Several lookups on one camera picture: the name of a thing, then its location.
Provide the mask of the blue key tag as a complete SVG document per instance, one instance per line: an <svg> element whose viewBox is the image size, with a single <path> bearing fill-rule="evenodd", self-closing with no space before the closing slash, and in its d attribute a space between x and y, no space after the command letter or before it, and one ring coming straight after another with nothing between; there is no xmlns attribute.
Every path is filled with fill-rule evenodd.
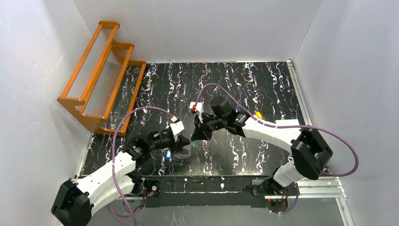
<svg viewBox="0 0 399 226"><path fill-rule="evenodd" d="M170 160L171 158L172 158L172 153L171 153L170 150L168 150L167 153L166 153L165 159L166 160Z"/></svg>

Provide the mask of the yellow key tag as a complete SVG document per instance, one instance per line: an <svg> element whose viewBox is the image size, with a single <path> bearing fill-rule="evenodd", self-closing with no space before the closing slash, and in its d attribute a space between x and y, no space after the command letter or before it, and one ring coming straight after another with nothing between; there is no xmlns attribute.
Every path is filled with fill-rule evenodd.
<svg viewBox="0 0 399 226"><path fill-rule="evenodd" d="M254 116L255 116L256 118L258 118L258 119L263 119L263 116L262 116L262 114L261 114L259 111L255 111L255 112L254 112Z"/></svg>

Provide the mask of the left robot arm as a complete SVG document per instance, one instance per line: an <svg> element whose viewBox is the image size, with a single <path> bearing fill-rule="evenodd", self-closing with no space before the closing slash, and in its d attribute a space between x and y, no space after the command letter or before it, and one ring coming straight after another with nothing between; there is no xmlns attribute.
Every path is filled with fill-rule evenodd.
<svg viewBox="0 0 399 226"><path fill-rule="evenodd" d="M136 169L150 158L152 151L169 149L175 153L190 143L184 135L175 137L170 128L138 135L115 156L114 162L75 182L63 182L51 213L64 226L85 226L99 209L121 194L145 197L154 185L147 185Z"/></svg>

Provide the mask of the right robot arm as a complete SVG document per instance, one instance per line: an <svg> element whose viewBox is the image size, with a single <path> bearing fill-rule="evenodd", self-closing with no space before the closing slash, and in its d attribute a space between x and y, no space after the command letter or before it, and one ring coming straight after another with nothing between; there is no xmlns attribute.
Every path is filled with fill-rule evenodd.
<svg viewBox="0 0 399 226"><path fill-rule="evenodd" d="M212 114L205 113L202 103L191 102L189 109L195 114L192 141L210 140L213 131L225 129L233 135L255 138L286 150L292 161L274 170L261 184L267 193L277 192L303 178L317 180L333 151L315 129L302 129L298 124L270 123L247 111L237 111L222 96L211 100Z"/></svg>

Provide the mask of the white box red label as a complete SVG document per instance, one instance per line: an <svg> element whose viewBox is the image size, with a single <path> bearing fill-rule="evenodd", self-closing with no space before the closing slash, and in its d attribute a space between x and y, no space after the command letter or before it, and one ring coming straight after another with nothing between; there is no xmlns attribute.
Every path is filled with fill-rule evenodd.
<svg viewBox="0 0 399 226"><path fill-rule="evenodd" d="M298 119L287 119L287 120L276 120L275 121L276 125L278 126L296 126L300 125L300 122Z"/></svg>

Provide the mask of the orange wooden rack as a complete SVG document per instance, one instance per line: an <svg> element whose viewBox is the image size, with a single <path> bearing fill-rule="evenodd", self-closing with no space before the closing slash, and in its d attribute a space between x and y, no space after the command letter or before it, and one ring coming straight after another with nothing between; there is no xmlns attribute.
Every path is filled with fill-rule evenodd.
<svg viewBox="0 0 399 226"><path fill-rule="evenodd" d="M57 101L88 131L98 134L124 136L129 117L121 120L115 129L106 127L117 94L128 66L137 66L140 72L127 111L133 110L147 63L133 60L133 43L115 40L120 24L117 21L99 21L65 88Z"/></svg>

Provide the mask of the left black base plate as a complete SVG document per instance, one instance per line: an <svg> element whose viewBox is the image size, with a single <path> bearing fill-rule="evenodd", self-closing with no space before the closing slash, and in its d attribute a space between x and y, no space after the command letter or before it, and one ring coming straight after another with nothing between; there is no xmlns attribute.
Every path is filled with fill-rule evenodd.
<svg viewBox="0 0 399 226"><path fill-rule="evenodd" d="M159 180L144 180L137 183L133 187L133 196L141 197L158 197L160 195L160 181Z"/></svg>

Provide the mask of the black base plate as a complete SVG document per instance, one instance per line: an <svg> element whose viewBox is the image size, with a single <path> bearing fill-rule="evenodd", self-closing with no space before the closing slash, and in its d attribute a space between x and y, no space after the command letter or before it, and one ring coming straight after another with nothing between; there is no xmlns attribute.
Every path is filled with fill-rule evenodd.
<svg viewBox="0 0 399 226"><path fill-rule="evenodd" d="M299 195L299 188L295 183L291 183L286 187L281 186L272 178L254 179L247 188L254 196L277 196L278 198L286 198L287 196Z"/></svg>
<svg viewBox="0 0 399 226"><path fill-rule="evenodd" d="M137 183L133 187L133 196L141 197L158 197L160 195L160 181L159 180L144 180Z"/></svg>

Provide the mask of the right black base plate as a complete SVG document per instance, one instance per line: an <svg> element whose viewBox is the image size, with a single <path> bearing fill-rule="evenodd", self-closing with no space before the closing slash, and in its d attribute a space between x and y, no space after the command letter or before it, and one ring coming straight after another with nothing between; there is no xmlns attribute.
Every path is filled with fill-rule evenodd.
<svg viewBox="0 0 399 226"><path fill-rule="evenodd" d="M295 183L291 183L286 187L281 186L272 178L254 179L247 188L254 196L277 196L278 198L286 198L287 196L299 195L299 188Z"/></svg>

